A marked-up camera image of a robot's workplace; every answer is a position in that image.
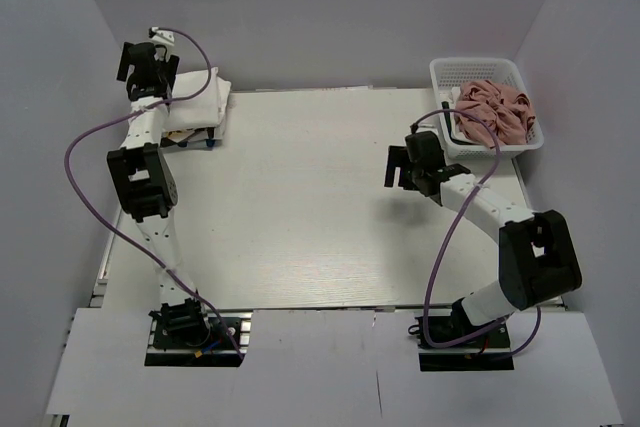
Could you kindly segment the white coca-cola t-shirt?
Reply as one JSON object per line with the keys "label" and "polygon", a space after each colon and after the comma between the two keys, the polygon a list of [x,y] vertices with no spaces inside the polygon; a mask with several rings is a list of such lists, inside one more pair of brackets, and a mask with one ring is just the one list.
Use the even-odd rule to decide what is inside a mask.
{"label": "white coca-cola t-shirt", "polygon": [[226,118],[231,83],[218,76],[218,68],[178,74],[172,91],[173,97],[185,97],[199,90],[208,77],[206,89],[198,96],[178,102],[170,108],[165,123],[166,132],[221,127]]}

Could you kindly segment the green and white t-shirt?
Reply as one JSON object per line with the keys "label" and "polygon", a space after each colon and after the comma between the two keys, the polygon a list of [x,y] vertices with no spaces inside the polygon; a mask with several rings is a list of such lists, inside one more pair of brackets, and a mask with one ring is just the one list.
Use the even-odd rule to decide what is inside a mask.
{"label": "green and white t-shirt", "polygon": [[[460,97],[461,88],[454,86],[449,89],[442,89],[439,91],[440,104],[443,110],[452,110],[455,108],[456,103]],[[449,134],[451,142],[456,145],[477,145],[477,142],[470,141],[466,134],[462,132],[457,124],[457,116],[455,114],[447,113],[444,115],[446,128]]]}

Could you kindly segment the pink t-shirt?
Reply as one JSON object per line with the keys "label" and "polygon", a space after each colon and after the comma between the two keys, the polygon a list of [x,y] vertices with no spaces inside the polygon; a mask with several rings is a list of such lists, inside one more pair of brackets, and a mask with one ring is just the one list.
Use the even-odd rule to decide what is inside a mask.
{"label": "pink t-shirt", "polygon": [[472,115],[457,116],[457,124],[470,141],[494,147],[491,130],[501,147],[525,145],[536,120],[529,97],[506,84],[490,80],[463,83],[455,110]]}

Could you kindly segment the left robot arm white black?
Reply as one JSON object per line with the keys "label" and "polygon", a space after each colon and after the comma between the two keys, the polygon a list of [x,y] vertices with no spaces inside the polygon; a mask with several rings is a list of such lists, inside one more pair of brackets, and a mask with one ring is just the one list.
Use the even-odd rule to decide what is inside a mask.
{"label": "left robot arm white black", "polygon": [[121,146],[107,154],[108,168],[123,211],[143,235],[144,247],[162,265],[157,268],[160,308],[150,313],[156,326],[199,346],[211,334],[197,291],[182,275],[183,258],[175,229],[173,208],[178,203],[174,178],[161,152],[164,124],[179,58],[170,53],[173,35],[152,33],[141,43],[126,42],[117,79],[126,84],[133,117]]}

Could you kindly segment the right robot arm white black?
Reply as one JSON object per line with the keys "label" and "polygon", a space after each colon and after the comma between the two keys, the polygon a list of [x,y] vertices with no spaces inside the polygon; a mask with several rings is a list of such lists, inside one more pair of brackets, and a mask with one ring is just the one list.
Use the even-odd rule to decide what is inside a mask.
{"label": "right robot arm white black", "polygon": [[498,247],[497,278],[457,300],[449,331],[472,346],[488,328],[518,311],[579,289],[582,273],[566,219],[555,210],[534,212],[486,186],[461,164],[446,162],[438,136],[408,135],[388,149],[384,185],[417,191],[467,219]]}

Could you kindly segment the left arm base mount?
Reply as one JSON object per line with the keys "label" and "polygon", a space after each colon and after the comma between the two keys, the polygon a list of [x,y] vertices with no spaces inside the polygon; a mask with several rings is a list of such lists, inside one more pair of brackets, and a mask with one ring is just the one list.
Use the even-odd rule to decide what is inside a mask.
{"label": "left arm base mount", "polygon": [[236,368],[242,363],[235,346],[246,354],[250,313],[222,316],[197,311],[198,304],[150,311],[152,319],[145,367]]}

